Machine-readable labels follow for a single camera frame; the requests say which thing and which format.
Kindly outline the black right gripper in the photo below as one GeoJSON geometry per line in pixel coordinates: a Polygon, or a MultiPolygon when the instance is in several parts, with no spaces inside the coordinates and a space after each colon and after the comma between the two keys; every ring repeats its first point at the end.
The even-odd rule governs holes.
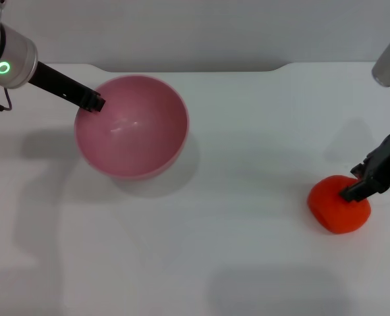
{"type": "Polygon", "coordinates": [[[363,180],[339,192],[345,201],[362,201],[390,188],[390,135],[368,154],[364,162],[366,164],[359,163],[350,170],[357,179],[363,180]]]}

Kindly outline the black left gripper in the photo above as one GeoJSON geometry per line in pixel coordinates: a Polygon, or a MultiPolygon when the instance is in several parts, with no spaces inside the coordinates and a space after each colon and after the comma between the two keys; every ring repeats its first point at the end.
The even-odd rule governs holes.
{"type": "Polygon", "coordinates": [[[63,98],[88,112],[100,112],[105,100],[98,92],[38,62],[30,84],[63,98]]]}

